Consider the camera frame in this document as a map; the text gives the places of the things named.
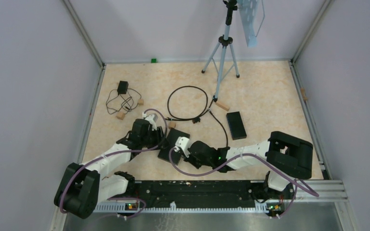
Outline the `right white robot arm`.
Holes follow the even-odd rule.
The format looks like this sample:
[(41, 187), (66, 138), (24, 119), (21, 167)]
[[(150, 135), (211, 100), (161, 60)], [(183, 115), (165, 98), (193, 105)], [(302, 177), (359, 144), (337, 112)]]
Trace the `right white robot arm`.
[(281, 131), (271, 132), (268, 140), (257, 144), (218, 149), (179, 137), (174, 151), (195, 168), (207, 166), (221, 173), (264, 164), (270, 168), (263, 185), (269, 198), (277, 198), (293, 180), (312, 177), (312, 143)]

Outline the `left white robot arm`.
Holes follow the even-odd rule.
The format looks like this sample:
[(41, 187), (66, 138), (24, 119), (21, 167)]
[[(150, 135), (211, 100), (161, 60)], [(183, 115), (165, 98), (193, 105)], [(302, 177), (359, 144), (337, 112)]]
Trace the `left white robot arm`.
[(155, 113), (136, 119), (126, 136), (107, 151), (83, 164), (69, 164), (54, 197), (54, 205), (60, 212), (85, 219), (99, 202), (112, 196), (133, 197), (134, 177), (116, 168), (140, 153), (162, 148), (168, 127), (157, 126), (157, 119)]

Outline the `black power adapter with cord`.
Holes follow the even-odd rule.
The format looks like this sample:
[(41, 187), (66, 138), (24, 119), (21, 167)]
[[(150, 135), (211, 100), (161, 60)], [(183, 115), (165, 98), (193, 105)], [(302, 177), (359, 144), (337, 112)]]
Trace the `black power adapter with cord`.
[[(122, 102), (119, 108), (114, 108), (110, 104), (117, 99), (122, 99)], [(117, 88), (109, 92), (105, 103), (107, 113), (109, 115), (116, 114), (117, 112), (124, 112), (127, 114), (139, 106), (137, 104), (139, 99), (143, 98), (137, 90), (129, 88), (129, 83), (127, 81), (120, 81)]]

